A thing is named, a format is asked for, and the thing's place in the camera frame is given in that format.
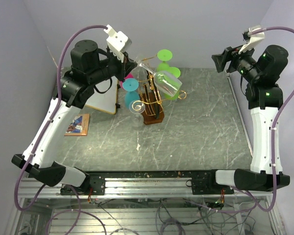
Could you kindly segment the pink plastic wine glass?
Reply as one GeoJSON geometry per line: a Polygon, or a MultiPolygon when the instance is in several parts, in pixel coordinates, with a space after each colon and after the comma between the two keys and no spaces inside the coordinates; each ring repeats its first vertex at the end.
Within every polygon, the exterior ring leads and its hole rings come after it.
{"type": "Polygon", "coordinates": [[[129,79],[129,78],[133,78],[133,74],[132,73],[129,73],[125,78],[124,78],[124,81],[120,81],[119,84],[120,84],[120,87],[123,88],[123,83],[129,79]]]}

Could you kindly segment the blue plastic wine glass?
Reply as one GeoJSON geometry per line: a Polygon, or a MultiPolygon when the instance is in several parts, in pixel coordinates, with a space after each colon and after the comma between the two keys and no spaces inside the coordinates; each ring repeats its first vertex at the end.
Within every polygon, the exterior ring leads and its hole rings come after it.
{"type": "Polygon", "coordinates": [[[124,102],[127,108],[132,101],[140,100],[139,94],[136,92],[139,82],[135,78],[129,78],[123,83],[123,89],[126,91],[124,102]]]}

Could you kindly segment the green wine glass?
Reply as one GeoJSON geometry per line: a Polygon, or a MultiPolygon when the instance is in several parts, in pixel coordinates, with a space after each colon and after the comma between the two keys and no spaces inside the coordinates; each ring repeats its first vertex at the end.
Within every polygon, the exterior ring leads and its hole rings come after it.
{"type": "Polygon", "coordinates": [[[167,91],[164,93],[166,99],[176,100],[179,96],[180,87],[182,82],[178,79],[181,75],[181,71],[177,67],[168,67],[166,70],[164,89],[167,91]]]}
{"type": "Polygon", "coordinates": [[[173,57],[173,54],[168,49],[161,49],[157,52],[157,58],[160,60],[159,65],[156,68],[156,72],[165,71],[167,73],[170,73],[170,66],[168,64],[168,61],[171,60],[173,57]]]}

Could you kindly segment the green wine glass front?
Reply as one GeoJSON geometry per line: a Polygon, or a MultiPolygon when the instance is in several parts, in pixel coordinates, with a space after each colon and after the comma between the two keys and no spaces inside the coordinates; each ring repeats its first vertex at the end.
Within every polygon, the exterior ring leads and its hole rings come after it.
{"type": "Polygon", "coordinates": [[[181,71],[177,67],[168,67],[166,70],[164,89],[167,91],[164,93],[166,99],[176,100],[179,96],[180,87],[182,82],[178,79],[181,75],[181,71]]]}

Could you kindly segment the clear plastic cup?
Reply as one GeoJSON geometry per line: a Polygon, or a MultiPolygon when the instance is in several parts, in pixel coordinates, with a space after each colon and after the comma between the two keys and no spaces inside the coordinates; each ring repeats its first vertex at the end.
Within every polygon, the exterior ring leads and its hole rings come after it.
{"type": "Polygon", "coordinates": [[[142,56],[137,56],[135,58],[135,62],[137,63],[138,67],[142,67],[143,69],[147,70],[148,72],[150,72],[153,77],[154,77],[154,83],[155,86],[157,87],[157,89],[163,93],[166,93],[167,91],[164,89],[164,85],[165,85],[165,77],[166,77],[166,72],[165,71],[161,71],[161,72],[155,72],[153,71],[151,68],[149,68],[144,60],[142,56]]]}
{"type": "Polygon", "coordinates": [[[140,129],[144,124],[144,117],[142,113],[145,109],[145,104],[140,100],[132,101],[129,104],[129,110],[131,112],[131,125],[136,130],[140,129]]]}

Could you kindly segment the clear plastic cup front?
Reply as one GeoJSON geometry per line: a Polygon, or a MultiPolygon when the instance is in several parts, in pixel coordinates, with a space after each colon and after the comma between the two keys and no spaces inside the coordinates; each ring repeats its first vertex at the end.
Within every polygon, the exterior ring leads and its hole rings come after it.
{"type": "Polygon", "coordinates": [[[132,101],[129,104],[129,110],[131,112],[131,125],[136,130],[140,129],[144,124],[144,117],[142,113],[145,109],[145,104],[140,100],[132,101]]]}

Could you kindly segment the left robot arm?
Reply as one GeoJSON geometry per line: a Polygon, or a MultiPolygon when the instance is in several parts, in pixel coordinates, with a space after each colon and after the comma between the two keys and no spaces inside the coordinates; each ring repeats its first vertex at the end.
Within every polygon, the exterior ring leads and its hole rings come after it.
{"type": "Polygon", "coordinates": [[[75,44],[71,50],[71,69],[60,78],[61,95],[53,92],[48,113],[39,129],[44,134],[37,133],[23,154],[14,155],[11,160],[47,186],[72,185],[78,194],[86,194],[90,189],[89,174],[57,163],[55,155],[69,124],[97,91],[96,85],[112,77],[123,81],[137,67],[126,52],[131,40],[117,39],[107,44],[106,50],[91,40],[75,44]]]}

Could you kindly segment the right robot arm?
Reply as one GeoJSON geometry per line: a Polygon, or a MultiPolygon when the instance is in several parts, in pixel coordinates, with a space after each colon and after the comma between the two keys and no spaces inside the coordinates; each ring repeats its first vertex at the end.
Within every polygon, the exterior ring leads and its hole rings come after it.
{"type": "Polygon", "coordinates": [[[278,45],[269,45],[258,60],[254,49],[239,52],[242,46],[227,47],[221,54],[212,55],[217,72],[229,67],[228,73],[238,72],[247,81],[245,96],[253,124],[253,156],[250,169],[217,170],[207,180],[210,193],[218,193],[223,185],[239,190],[273,191],[290,184],[283,173],[278,147],[278,118],[282,109],[283,92],[276,83],[288,64],[289,53],[278,45]]]}

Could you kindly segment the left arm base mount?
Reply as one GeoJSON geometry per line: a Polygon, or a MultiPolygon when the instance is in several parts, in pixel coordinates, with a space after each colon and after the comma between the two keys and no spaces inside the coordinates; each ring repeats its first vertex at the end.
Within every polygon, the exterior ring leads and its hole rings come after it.
{"type": "Polygon", "coordinates": [[[105,193],[105,172],[77,172],[66,173],[59,182],[63,185],[60,189],[61,195],[104,195],[105,193]]]}

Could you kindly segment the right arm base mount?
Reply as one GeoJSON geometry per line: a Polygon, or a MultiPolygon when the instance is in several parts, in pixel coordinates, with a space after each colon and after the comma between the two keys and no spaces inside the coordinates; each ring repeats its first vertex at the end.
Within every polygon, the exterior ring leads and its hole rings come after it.
{"type": "Polygon", "coordinates": [[[186,186],[191,188],[193,195],[233,194],[230,186],[219,185],[216,182],[216,170],[192,170],[187,172],[186,186]]]}

